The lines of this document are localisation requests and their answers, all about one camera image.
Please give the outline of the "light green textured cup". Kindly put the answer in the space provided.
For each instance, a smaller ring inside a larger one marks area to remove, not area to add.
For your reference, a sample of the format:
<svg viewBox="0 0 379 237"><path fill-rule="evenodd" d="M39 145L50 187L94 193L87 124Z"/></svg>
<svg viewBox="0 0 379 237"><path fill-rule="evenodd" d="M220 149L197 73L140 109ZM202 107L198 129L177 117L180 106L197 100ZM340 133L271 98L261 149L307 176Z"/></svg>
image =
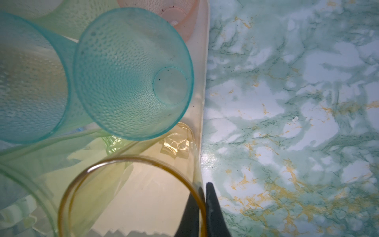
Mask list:
<svg viewBox="0 0 379 237"><path fill-rule="evenodd" d="M113 0L1 0L1 11L72 39L79 39L94 19L115 8L119 4Z"/></svg>

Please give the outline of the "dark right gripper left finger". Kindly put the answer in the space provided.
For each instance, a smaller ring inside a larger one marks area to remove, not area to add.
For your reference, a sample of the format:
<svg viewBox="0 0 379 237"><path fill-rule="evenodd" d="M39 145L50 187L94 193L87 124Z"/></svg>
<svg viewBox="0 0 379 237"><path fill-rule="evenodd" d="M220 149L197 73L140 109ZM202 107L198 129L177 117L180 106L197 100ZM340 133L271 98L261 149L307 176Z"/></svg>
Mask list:
<svg viewBox="0 0 379 237"><path fill-rule="evenodd" d="M174 237L199 237L199 228L199 207L193 195L190 194Z"/></svg>

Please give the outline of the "green clear glass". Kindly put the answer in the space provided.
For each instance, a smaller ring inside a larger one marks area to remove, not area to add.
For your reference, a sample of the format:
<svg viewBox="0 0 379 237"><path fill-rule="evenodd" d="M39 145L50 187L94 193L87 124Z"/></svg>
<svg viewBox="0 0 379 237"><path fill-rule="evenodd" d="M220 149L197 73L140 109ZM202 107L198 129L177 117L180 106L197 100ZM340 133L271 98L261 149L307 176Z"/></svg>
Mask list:
<svg viewBox="0 0 379 237"><path fill-rule="evenodd" d="M1 236L57 237L62 197L86 168L130 145L87 130L1 151Z"/></svg>

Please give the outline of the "yellow clear tall glass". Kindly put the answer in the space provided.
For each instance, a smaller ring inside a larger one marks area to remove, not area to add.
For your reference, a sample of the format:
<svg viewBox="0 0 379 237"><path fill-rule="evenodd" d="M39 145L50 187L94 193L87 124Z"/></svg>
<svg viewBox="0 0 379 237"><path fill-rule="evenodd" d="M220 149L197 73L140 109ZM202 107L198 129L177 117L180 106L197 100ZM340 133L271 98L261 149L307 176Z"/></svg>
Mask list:
<svg viewBox="0 0 379 237"><path fill-rule="evenodd" d="M180 122L82 171L63 195L59 235L174 237L192 194L199 207L199 237L205 237L202 186L195 135Z"/></svg>

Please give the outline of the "teal textured cup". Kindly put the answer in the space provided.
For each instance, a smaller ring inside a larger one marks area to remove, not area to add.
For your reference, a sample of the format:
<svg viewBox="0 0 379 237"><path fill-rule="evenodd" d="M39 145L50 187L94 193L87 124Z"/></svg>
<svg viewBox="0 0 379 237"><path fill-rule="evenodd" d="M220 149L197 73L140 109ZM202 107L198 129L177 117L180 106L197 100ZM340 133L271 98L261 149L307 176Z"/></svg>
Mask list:
<svg viewBox="0 0 379 237"><path fill-rule="evenodd" d="M181 36L141 8L113 9L92 21L76 46L73 76L91 119L134 141L175 126L194 87L192 59Z"/></svg>
<svg viewBox="0 0 379 237"><path fill-rule="evenodd" d="M1 140L36 143L92 122L75 89L76 43L1 13Z"/></svg>

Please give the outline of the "blue clear glass front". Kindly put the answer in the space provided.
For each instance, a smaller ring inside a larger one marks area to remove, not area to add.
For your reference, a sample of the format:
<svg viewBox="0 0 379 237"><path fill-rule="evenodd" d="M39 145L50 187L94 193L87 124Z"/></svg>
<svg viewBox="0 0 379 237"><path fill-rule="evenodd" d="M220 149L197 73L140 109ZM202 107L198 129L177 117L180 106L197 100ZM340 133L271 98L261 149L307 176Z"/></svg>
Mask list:
<svg viewBox="0 0 379 237"><path fill-rule="evenodd" d="M1 236L55 237L55 207L45 191L42 144L1 151Z"/></svg>

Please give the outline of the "pink textured cup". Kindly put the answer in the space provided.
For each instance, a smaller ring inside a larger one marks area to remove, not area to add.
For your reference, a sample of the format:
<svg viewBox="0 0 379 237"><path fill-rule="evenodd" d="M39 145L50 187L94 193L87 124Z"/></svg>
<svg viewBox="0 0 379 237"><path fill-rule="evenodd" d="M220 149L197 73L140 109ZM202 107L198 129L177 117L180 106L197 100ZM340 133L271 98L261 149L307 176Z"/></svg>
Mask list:
<svg viewBox="0 0 379 237"><path fill-rule="evenodd" d="M122 0L121 8L142 8L165 19L184 41L191 37L198 15L200 0Z"/></svg>

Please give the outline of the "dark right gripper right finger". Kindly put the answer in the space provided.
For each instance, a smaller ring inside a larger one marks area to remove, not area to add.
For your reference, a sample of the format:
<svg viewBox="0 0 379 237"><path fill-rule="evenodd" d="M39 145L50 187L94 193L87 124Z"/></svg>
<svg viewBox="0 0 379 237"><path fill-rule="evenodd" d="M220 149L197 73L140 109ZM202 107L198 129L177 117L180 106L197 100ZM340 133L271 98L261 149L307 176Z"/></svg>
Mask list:
<svg viewBox="0 0 379 237"><path fill-rule="evenodd" d="M231 237L211 182L206 184L206 222L209 237Z"/></svg>

